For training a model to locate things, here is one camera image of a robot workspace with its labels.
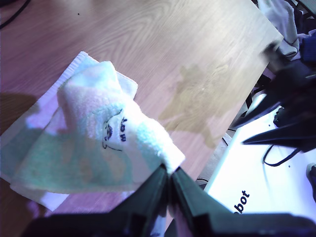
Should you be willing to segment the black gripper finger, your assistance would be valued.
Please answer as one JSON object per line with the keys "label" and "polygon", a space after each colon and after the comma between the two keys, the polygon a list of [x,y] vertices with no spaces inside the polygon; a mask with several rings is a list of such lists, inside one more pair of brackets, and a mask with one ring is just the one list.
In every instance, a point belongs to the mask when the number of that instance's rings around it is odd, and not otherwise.
{"label": "black gripper finger", "polygon": [[231,212],[202,190],[181,168],[170,177],[171,207],[179,237],[229,237],[224,218]]}
{"label": "black gripper finger", "polygon": [[277,145],[310,151],[316,148],[316,118],[279,127],[252,136],[243,141],[244,145]]}
{"label": "black gripper finger", "polygon": [[165,232],[168,174],[160,165],[111,212],[110,237],[162,237]]}
{"label": "black gripper finger", "polygon": [[253,122],[262,116],[272,112],[278,106],[281,106],[286,102],[286,98],[276,98],[273,96],[265,96],[259,104],[249,111],[244,117],[238,118],[232,123],[232,126],[244,126],[250,122]]}

